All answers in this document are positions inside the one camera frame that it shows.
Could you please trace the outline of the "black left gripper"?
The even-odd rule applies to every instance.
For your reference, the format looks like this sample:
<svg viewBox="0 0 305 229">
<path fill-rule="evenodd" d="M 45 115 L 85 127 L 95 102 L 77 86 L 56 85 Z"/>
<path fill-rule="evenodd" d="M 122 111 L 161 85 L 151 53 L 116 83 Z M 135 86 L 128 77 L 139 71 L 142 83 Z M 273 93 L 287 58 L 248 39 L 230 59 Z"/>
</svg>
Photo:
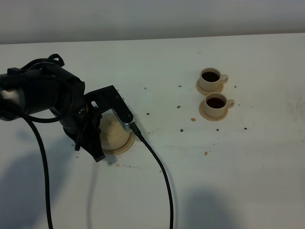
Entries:
<svg viewBox="0 0 305 229">
<path fill-rule="evenodd" d="M 96 162 L 105 159 L 100 141 L 99 98 L 94 95 L 84 95 L 76 100 L 74 107 L 64 119 L 60 120 L 65 133 L 70 137 L 76 148 L 86 150 Z"/>
</svg>

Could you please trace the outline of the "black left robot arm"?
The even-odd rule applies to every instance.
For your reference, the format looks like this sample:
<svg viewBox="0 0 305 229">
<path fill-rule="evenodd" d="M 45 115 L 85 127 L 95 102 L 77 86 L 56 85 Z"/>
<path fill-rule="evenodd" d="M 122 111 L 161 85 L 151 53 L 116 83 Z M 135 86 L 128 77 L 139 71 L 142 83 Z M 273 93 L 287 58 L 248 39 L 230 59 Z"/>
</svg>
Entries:
<svg viewBox="0 0 305 229">
<path fill-rule="evenodd" d="M 0 97 L 16 105 L 37 123 L 60 122 L 75 142 L 75 150 L 86 150 L 96 162 L 105 158 L 99 122 L 92 121 L 97 107 L 86 98 L 85 83 L 63 68 L 58 54 L 9 68 L 0 76 Z"/>
</svg>

